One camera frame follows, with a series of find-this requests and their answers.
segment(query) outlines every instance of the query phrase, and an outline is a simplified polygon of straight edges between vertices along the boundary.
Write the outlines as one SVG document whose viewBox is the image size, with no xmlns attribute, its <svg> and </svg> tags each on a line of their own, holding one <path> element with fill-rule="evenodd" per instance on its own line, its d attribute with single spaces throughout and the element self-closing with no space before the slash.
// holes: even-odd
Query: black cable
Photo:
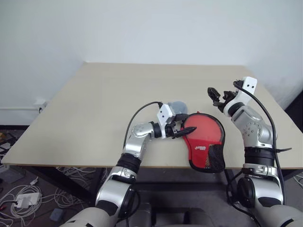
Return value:
<svg viewBox="0 0 303 227">
<path fill-rule="evenodd" d="M 137 202 L 137 205 L 136 205 L 135 209 L 134 209 L 129 215 L 127 215 L 125 218 L 122 218 L 122 219 L 118 220 L 117 223 L 119 223 L 119 222 L 121 222 L 121 221 L 123 221 L 123 220 L 125 220 L 125 219 L 126 219 L 126 221 L 127 221 L 127 220 L 128 220 L 135 212 L 137 212 L 137 210 L 139 209 L 140 204 L 141 204 L 141 196 L 140 196 L 140 194 L 139 194 L 138 191 L 135 191 L 135 193 L 136 193 L 137 199 L 138 199 L 138 202 Z"/>
<path fill-rule="evenodd" d="M 8 203 L 8 202 L 11 202 L 11 203 L 14 203 L 14 204 L 18 204 L 18 202 L 17 201 L 14 201 L 14 200 L 11 200 L 11 201 L 4 201 L 1 205 L 0 205 L 0 207 L 2 207 L 5 203 Z"/>
<path fill-rule="evenodd" d="M 229 187 L 230 187 L 232 181 L 234 181 L 234 180 L 235 180 L 238 176 L 240 176 L 242 173 L 243 173 L 243 172 L 242 172 L 242 170 L 241 170 L 240 172 L 238 172 L 238 173 L 237 173 L 237 174 L 236 174 L 236 175 L 227 183 L 227 186 L 226 186 L 226 196 L 227 196 L 228 202 L 232 205 L 232 207 L 234 207 L 236 210 L 238 210 L 238 211 L 240 211 L 240 212 L 242 212 L 242 213 L 244 213 L 244 214 L 250 216 L 250 217 L 255 221 L 255 223 L 260 227 L 261 225 L 260 225 L 260 223 L 258 222 L 258 220 L 256 219 L 256 217 L 255 217 L 253 214 L 251 214 L 251 213 L 249 213 L 249 212 L 247 212 L 247 211 L 245 211 L 245 210 L 242 210 L 241 208 L 239 208 L 239 207 L 237 207 L 235 204 L 233 204 L 233 202 L 232 202 L 232 200 L 231 200 L 231 198 L 230 198 L 230 196 L 229 196 L 229 194 L 228 194 L 228 192 L 229 192 Z"/>
<path fill-rule="evenodd" d="M 148 103 L 148 104 L 142 106 L 139 110 L 137 110 L 137 112 L 134 113 L 134 115 L 132 116 L 132 118 L 131 118 L 131 120 L 130 120 L 128 126 L 127 126 L 127 129 L 126 129 L 126 133 L 125 133 L 125 136 L 124 136 L 124 142 L 123 142 L 123 148 L 125 147 L 126 139 L 127 139 L 127 135 L 128 135 L 128 131 L 129 131 L 129 128 L 130 128 L 130 126 L 131 126 L 131 123 L 133 122 L 134 117 L 135 117 L 142 109 L 144 109 L 145 107 L 147 107 L 147 106 L 149 106 L 149 105 L 152 105 L 152 104 L 158 104 L 159 107 L 160 107 L 160 105 L 162 105 L 163 103 L 162 103 L 162 102 L 151 102 L 151 103 Z"/>
<path fill-rule="evenodd" d="M 129 221 L 128 221 L 128 218 L 126 218 L 126 227 L 129 227 Z"/>
<path fill-rule="evenodd" d="M 238 86 L 236 81 L 233 83 L 233 85 L 237 89 L 239 89 L 239 90 L 243 91 L 245 94 L 249 95 L 253 100 L 255 100 L 258 103 L 258 105 L 262 108 L 262 110 L 266 114 L 267 118 L 269 119 L 272 131 L 273 131 L 273 150 L 274 150 L 274 155 L 275 155 L 276 167 L 278 169 L 278 177 L 279 177 L 279 180 L 280 180 L 280 183 L 281 183 L 281 189 L 282 189 L 282 195 L 283 195 L 283 205 L 286 205 L 286 192 L 285 192 L 285 187 L 284 187 L 285 183 L 284 183 L 284 178 L 283 178 L 281 167 L 280 167 L 278 154 L 276 152 L 276 127 L 275 127 L 275 123 L 274 123 L 273 119 L 271 118 L 269 112 L 265 108 L 265 106 L 252 93 L 250 93 L 247 90 Z"/>
</svg>

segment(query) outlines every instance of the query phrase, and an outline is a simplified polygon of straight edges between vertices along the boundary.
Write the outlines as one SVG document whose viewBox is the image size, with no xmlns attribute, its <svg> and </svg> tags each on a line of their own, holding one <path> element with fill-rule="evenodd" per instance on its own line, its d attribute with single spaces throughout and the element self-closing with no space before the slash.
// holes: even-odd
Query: black table leg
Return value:
<svg viewBox="0 0 303 227">
<path fill-rule="evenodd" d="M 92 182 L 90 184 L 89 191 L 92 194 L 92 199 L 90 200 L 89 206 L 94 207 L 96 202 L 97 193 L 100 189 L 100 182 L 102 179 L 102 175 L 105 171 L 105 168 L 96 168 L 96 171 L 94 173 L 94 177 L 92 179 Z"/>
<path fill-rule="evenodd" d="M 55 167 L 45 166 L 23 166 L 29 172 L 41 177 L 54 186 L 66 191 L 67 193 L 87 202 L 91 203 L 95 199 L 95 195 L 90 191 L 77 184 L 65 174 L 61 173 Z"/>
<path fill-rule="evenodd" d="M 233 171 L 231 169 L 224 169 L 224 173 L 225 173 L 227 182 L 230 182 L 231 179 L 234 177 Z M 237 202 L 238 199 L 237 199 L 237 181 L 236 180 L 231 182 L 229 191 L 232 194 L 232 196 L 230 197 L 232 202 L 233 203 Z"/>
</svg>

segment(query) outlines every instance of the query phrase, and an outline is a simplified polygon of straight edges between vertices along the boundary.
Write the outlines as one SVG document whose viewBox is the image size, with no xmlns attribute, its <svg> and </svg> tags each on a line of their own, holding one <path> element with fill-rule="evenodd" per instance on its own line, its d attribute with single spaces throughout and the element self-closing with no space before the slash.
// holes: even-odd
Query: white cable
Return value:
<svg viewBox="0 0 303 227">
<path fill-rule="evenodd" d="M 14 195 L 14 194 L 11 193 L 12 191 L 14 191 L 14 190 L 16 190 L 18 188 L 21 188 L 21 190 L 16 195 Z M 39 187 L 36 187 L 36 186 L 33 186 L 33 185 L 20 185 L 20 186 L 17 186 L 15 188 L 11 189 L 8 193 L 6 193 L 0 199 L 0 204 L 3 204 L 5 201 L 8 201 L 7 200 L 8 196 L 11 196 L 13 198 L 12 200 L 9 200 L 9 201 L 16 201 L 18 195 L 20 195 L 20 194 L 27 194 L 27 193 L 33 193 L 33 192 L 41 193 L 41 189 Z M 11 221 L 13 223 L 13 219 L 19 218 L 19 219 L 21 219 L 21 226 L 22 227 L 23 226 L 26 227 L 35 218 L 35 212 L 40 208 L 41 203 L 42 203 L 42 199 L 40 198 L 38 200 L 37 204 L 31 205 L 27 209 L 18 209 L 18 208 L 15 207 L 15 204 L 12 203 L 12 205 L 10 207 L 10 213 L 11 213 L 11 215 L 8 215 L 8 214 L 0 212 L 2 215 L 6 216 L 6 217 L 9 217 L 11 219 L 3 219 L 2 218 L 1 220 L 9 220 L 9 221 Z M 28 216 L 31 216 L 31 215 L 33 215 L 32 220 L 28 224 L 25 224 L 24 218 L 28 217 Z"/>
<path fill-rule="evenodd" d="M 41 199 L 45 199 L 45 198 L 50 197 L 50 196 L 54 196 L 54 194 L 51 194 L 51 195 L 47 195 L 47 196 L 41 197 Z"/>
<path fill-rule="evenodd" d="M 83 201 L 79 200 L 76 197 L 73 197 L 66 193 L 65 191 L 62 191 L 60 189 L 56 189 L 54 200 L 57 203 L 59 208 L 66 208 L 75 204 L 81 204 Z"/>
<path fill-rule="evenodd" d="M 300 175 L 296 175 L 297 177 L 300 177 L 300 178 L 303 178 L 303 176 L 300 176 Z"/>
<path fill-rule="evenodd" d="M 72 180 L 76 180 L 76 181 L 82 181 L 83 183 L 85 183 L 85 189 L 88 189 L 89 188 L 89 184 L 85 181 L 85 180 L 83 180 L 83 179 L 81 179 L 81 178 L 76 178 L 76 177 L 71 177 L 71 179 Z"/>
<path fill-rule="evenodd" d="M 8 224 L 5 224 L 6 226 L 9 226 L 11 227 L 13 224 L 14 224 L 14 220 L 13 219 L 4 219 L 4 218 L 0 218 L 0 220 L 3 220 L 3 221 L 11 221 L 11 223 L 8 225 Z"/>
<path fill-rule="evenodd" d="M 83 173 L 81 173 L 79 170 L 77 170 L 77 174 L 79 175 L 79 177 L 85 179 L 84 176 L 87 175 L 87 174 L 90 174 L 90 173 L 83 174 Z"/>
<path fill-rule="evenodd" d="M 12 225 L 12 224 L 8 225 L 8 224 L 6 224 L 6 223 L 4 223 L 4 222 L 2 222 L 2 221 L 0 221 L 0 223 L 4 224 L 6 227 L 9 227 L 9 226 Z"/>
<path fill-rule="evenodd" d="M 89 174 L 91 174 L 91 173 L 94 173 L 94 172 L 95 172 L 95 170 L 93 170 L 93 171 L 84 171 L 83 169 L 78 169 L 78 168 L 76 168 L 76 167 L 74 167 L 74 169 L 77 169 L 78 171 L 80 171 L 80 172 L 82 172 L 82 173 L 89 173 Z"/>
<path fill-rule="evenodd" d="M 294 176 L 294 180 L 303 188 L 303 183 L 299 182 L 295 176 Z"/>
<path fill-rule="evenodd" d="M 102 180 L 105 180 L 107 177 L 108 177 L 108 171 L 107 171 L 107 168 L 105 168 L 105 171 L 103 172 L 103 175 L 102 175 Z"/>
</svg>

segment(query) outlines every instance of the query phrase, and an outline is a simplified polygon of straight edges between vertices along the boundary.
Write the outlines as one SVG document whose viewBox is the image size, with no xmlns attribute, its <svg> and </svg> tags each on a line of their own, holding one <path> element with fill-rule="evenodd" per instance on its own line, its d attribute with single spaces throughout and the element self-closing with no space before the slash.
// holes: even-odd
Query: power strip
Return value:
<svg viewBox="0 0 303 227">
<path fill-rule="evenodd" d="M 28 208 L 29 206 L 36 205 L 41 197 L 42 194 L 39 192 L 20 194 L 17 196 L 17 204 L 14 206 L 17 208 Z"/>
</svg>

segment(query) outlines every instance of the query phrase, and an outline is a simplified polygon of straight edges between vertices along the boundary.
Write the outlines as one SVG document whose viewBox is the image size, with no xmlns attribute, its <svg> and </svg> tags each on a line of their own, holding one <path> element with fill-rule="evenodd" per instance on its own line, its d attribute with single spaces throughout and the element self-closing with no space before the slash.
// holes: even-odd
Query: white wall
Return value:
<svg viewBox="0 0 303 227">
<path fill-rule="evenodd" d="M 100 61 L 246 65 L 285 108 L 303 88 L 302 12 L 302 0 L 1 1 L 0 107 L 51 99 Z M 0 111 L 0 125 L 35 115 Z"/>
</svg>

